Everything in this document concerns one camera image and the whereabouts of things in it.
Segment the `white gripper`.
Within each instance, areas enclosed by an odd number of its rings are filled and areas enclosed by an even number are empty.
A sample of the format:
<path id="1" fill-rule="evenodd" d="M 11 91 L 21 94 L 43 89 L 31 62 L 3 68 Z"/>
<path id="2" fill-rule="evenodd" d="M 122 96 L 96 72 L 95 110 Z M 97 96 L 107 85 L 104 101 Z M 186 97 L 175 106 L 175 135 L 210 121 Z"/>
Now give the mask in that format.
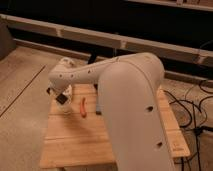
<path id="1" fill-rule="evenodd" d="M 65 104 L 72 96 L 72 88 L 68 87 L 65 91 L 57 93 L 53 88 L 48 87 L 46 92 L 60 104 Z"/>

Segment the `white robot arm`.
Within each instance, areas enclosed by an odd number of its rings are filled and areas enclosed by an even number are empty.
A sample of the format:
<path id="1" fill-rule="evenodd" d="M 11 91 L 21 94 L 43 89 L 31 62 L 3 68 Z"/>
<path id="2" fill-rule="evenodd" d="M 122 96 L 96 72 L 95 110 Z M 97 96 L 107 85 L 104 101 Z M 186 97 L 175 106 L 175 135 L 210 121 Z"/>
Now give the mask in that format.
<path id="1" fill-rule="evenodd" d="M 157 90 L 164 67 L 152 53 L 117 56 L 71 68 L 66 58 L 51 70 L 50 86 L 61 94 L 70 84 L 96 84 L 119 171 L 175 171 L 160 115 Z"/>

